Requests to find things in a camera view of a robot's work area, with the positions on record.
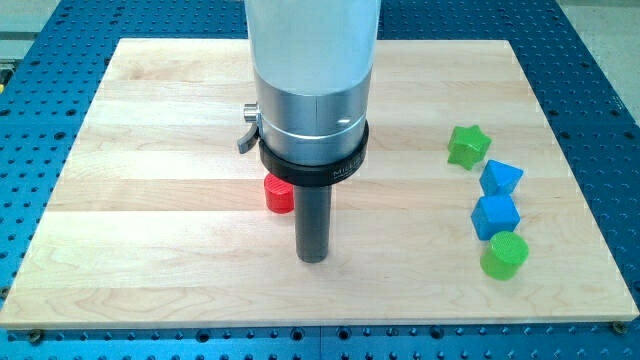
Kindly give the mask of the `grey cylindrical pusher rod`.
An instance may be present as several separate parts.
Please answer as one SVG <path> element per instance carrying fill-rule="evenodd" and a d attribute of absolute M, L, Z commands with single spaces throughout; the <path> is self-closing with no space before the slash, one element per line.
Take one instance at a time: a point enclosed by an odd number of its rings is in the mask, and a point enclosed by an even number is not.
<path fill-rule="evenodd" d="M 318 263 L 328 254 L 331 190 L 294 187 L 296 253 L 304 262 Z"/>

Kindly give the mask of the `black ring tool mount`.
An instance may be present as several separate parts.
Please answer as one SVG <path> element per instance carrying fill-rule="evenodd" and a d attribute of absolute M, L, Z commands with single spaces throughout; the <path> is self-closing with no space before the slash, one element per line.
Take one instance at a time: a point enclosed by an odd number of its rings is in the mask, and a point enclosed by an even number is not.
<path fill-rule="evenodd" d="M 264 167 L 276 177 L 301 187 L 331 186 L 352 176 L 363 164 L 369 139 L 369 124 L 365 122 L 362 139 L 347 157 L 325 165 L 307 166 L 289 162 L 278 157 L 260 139 L 260 159 Z"/>

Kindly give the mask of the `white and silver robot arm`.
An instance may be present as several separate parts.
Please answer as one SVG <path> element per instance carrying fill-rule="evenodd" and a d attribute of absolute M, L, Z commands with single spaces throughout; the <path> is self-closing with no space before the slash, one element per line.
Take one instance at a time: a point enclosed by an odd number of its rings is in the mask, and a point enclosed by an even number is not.
<path fill-rule="evenodd" d="M 380 0 L 246 0 L 257 100 L 249 131 L 270 174 L 293 187 L 296 253 L 329 250 L 333 185 L 362 165 Z"/>

